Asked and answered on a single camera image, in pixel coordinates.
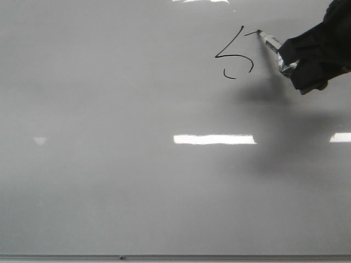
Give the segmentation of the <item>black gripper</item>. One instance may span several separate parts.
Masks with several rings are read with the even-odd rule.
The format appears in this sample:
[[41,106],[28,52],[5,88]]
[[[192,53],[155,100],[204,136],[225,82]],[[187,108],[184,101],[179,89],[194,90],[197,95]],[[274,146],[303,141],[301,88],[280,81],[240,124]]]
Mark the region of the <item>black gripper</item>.
[[329,80],[350,72],[350,1],[332,1],[323,21],[286,40],[279,49],[289,78],[302,95],[323,90]]

